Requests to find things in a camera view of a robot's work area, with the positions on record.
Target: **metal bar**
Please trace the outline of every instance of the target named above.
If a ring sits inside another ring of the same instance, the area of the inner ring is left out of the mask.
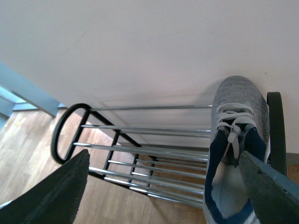
[[[145,148],[145,147],[125,147],[125,146],[101,146],[101,145],[94,145],[94,144],[86,144],[80,142],[74,142],[73,145],[75,146],[82,146],[82,147],[90,147],[90,148],[98,148],[104,150],[114,150],[118,152],[128,152],[128,153],[135,153],[135,154],[144,154],[144,155],[152,155],[152,156],[164,156],[170,158],[178,158],[178,159],[185,159],[185,160],[192,160],[192,161],[205,161],[208,160],[208,155],[205,154],[198,154],[196,152],[182,154],[170,149],[162,149],[158,148]]]
[[[190,199],[183,199],[180,196],[178,196],[178,197],[172,197],[172,196],[163,195],[163,194],[160,194],[160,193],[156,193],[156,192],[149,191],[149,190],[143,190],[143,189],[135,188],[135,187],[130,187],[129,189],[130,190],[134,190],[134,191],[141,191],[143,193],[148,194],[148,196],[153,196],[154,195],[154,196],[162,198],[162,199],[168,198],[170,201],[188,204],[188,205],[193,206],[193,207],[198,207],[199,205],[202,206],[202,201],[201,202],[197,202],[197,201],[190,200]]]
[[[166,132],[184,132],[184,133],[210,133],[211,129],[176,129],[163,127],[131,127],[131,126],[113,126],[113,125],[82,125],[85,128],[99,129],[117,129],[117,130],[143,130],[143,131],[166,131]]]
[[[160,198],[160,199],[164,199],[164,200],[167,200],[167,201],[172,201],[172,202],[179,202],[179,203],[183,203],[183,204],[187,204],[187,205],[190,205],[192,207],[196,207],[196,208],[202,208],[202,204],[194,204],[194,203],[189,203],[189,202],[180,202],[176,199],[172,199],[170,197],[165,197],[165,196],[156,196],[156,195],[153,195],[153,194],[148,194],[148,196],[151,196],[151,197],[156,197],[156,198]]]
[[[184,200],[189,200],[189,201],[194,201],[194,202],[203,202],[203,199],[201,199],[201,198],[196,198],[196,197],[192,197],[192,196],[186,196],[186,195],[182,195],[182,194],[170,192],[170,191],[159,189],[159,188],[150,188],[150,187],[146,187],[146,186],[143,186],[143,185],[140,185],[140,184],[125,182],[125,181],[113,179],[113,178],[110,178],[110,177],[105,177],[104,180],[105,181],[109,181],[109,182],[117,182],[117,183],[124,184],[124,185],[127,185],[127,186],[138,187],[138,188],[144,189],[144,190],[152,190],[152,191],[154,191],[156,193],[157,192],[158,193],[161,192],[163,194],[169,194],[169,195],[181,197]]]
[[[113,176],[118,176],[118,177],[126,178],[126,179],[131,178],[134,181],[141,181],[141,182],[144,182],[144,183],[151,183],[151,184],[155,184],[155,185],[160,185],[160,186],[165,186],[165,187],[169,187],[169,188],[179,189],[179,190],[183,190],[183,191],[187,191],[187,192],[192,192],[194,194],[199,194],[199,195],[204,194],[203,189],[193,188],[193,187],[188,187],[188,186],[182,186],[182,185],[179,185],[179,184],[174,184],[174,183],[169,183],[169,182],[156,181],[156,180],[152,180],[152,179],[145,178],[145,177],[142,177],[142,176],[136,177],[136,176],[131,176],[131,175],[128,175],[128,174],[117,173],[117,172],[113,172],[113,171],[109,171],[109,170],[103,170],[103,169],[94,168],[94,167],[89,167],[89,170],[92,171],[92,172],[99,172],[99,173],[103,173],[103,174],[106,174],[106,175],[113,175]]]
[[[195,135],[195,134],[172,134],[172,133],[158,133],[158,132],[134,132],[134,131],[121,131],[126,134],[146,134],[146,135],[164,135],[164,136],[178,136],[178,137],[194,137],[194,138],[210,138],[211,135]]]
[[[194,173],[188,173],[188,172],[177,171],[177,170],[170,170],[170,169],[164,169],[164,168],[156,168],[156,167],[148,167],[148,166],[142,166],[142,165],[134,165],[134,164],[131,164],[131,163],[118,162],[118,161],[113,161],[113,160],[109,160],[108,162],[112,163],[112,164],[121,165],[121,166],[149,169],[149,170],[154,170],[154,171],[157,171],[157,172],[164,172],[164,173],[168,173],[168,174],[176,174],[176,175],[182,175],[182,176],[189,176],[189,177],[194,177],[194,178],[199,178],[199,179],[205,179],[206,178],[206,176],[202,175],[202,174],[194,174]]]
[[[181,160],[172,160],[172,159],[167,159],[167,158],[157,158],[157,161],[169,161],[169,162],[185,163],[185,164],[190,164],[190,165],[194,165],[194,166],[206,167],[206,163],[201,163],[201,162],[189,162],[189,161],[181,161]]]
[[[96,111],[91,111],[91,114],[97,118],[98,120],[100,120],[102,123],[104,123],[105,125],[109,125],[109,126],[114,126],[113,123],[111,123],[109,120],[107,120],[106,118],[104,118],[101,114],[99,114]],[[133,140],[131,137],[129,137],[126,134],[121,133],[120,134],[121,137],[123,137],[125,140],[127,140],[128,142],[132,143],[134,146],[136,147],[141,147],[141,145],[139,143],[137,143],[135,140]]]
[[[140,173],[136,173],[136,172],[133,172],[132,174],[133,175],[137,175],[137,176],[148,177],[148,178],[153,179],[153,180],[163,180],[163,181],[167,181],[167,182],[186,184],[189,187],[202,188],[202,189],[205,188],[204,185],[197,184],[197,183],[190,183],[190,182],[185,182],[185,181],[178,181],[178,180],[164,178],[164,177],[159,177],[159,176],[150,176],[150,175],[140,174]]]
[[[92,108],[91,111],[168,110],[168,109],[208,109],[208,108],[212,108],[212,105],[106,107],[106,108]]]
[[[186,165],[180,165],[180,164],[173,164],[168,162],[158,162],[158,161],[149,161],[149,160],[136,160],[137,162],[145,162],[145,163],[151,163],[151,164],[157,164],[157,165],[166,165],[166,166],[173,166],[173,167],[181,167],[186,169],[194,169],[194,170],[202,170],[206,171],[206,168],[201,167],[191,167]]]

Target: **metal shoe rack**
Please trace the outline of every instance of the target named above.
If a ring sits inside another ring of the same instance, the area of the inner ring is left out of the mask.
[[[280,94],[268,93],[268,105],[270,108],[270,121],[272,126],[270,126],[271,149],[272,151],[274,150],[274,153],[272,152],[270,157],[271,163],[273,163],[276,170],[286,174],[284,120]],[[208,148],[156,144],[145,145],[136,142],[129,135],[210,138],[211,130],[153,126],[115,126],[99,112],[210,109],[211,107],[211,105],[190,105],[91,108],[86,104],[76,104],[71,106],[57,123],[51,143],[51,153],[55,161],[64,164],[72,157],[76,147],[107,150],[107,158],[103,167],[89,167],[89,175],[147,196],[201,208],[208,161]],[[71,141],[71,145],[65,157],[62,158],[57,149],[59,136],[64,123],[77,109],[84,109],[85,112]],[[88,124],[87,120],[91,115],[100,121],[102,125]],[[114,138],[112,144],[110,146],[104,146],[80,142],[80,136],[83,130],[87,128],[113,130]],[[128,141],[130,145],[120,145],[120,137]],[[117,161],[113,159],[113,155],[118,152],[133,155],[132,161]]]

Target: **black metal frame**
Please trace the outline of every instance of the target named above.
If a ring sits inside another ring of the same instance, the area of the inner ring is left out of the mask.
[[[268,92],[267,103],[270,117],[270,163],[275,170],[286,175],[285,122],[280,93]]]

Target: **wooden floor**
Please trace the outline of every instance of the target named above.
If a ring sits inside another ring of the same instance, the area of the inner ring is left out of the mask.
[[[25,193],[56,170],[50,155],[50,142],[56,118],[40,111],[14,112],[0,132],[0,204]],[[66,148],[78,125],[72,115],[59,139]],[[81,140],[110,145],[112,140],[96,129],[89,129]],[[103,162],[105,153],[90,151],[91,165]],[[299,166],[288,166],[288,175],[299,183]],[[186,205],[150,198],[127,189],[88,177],[76,216],[76,224],[203,224],[202,210]]]

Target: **white wall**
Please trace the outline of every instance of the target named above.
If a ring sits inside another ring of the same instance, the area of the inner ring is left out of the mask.
[[[240,74],[281,92],[299,153],[298,12],[298,1],[6,1],[0,60],[65,105],[211,103]]]

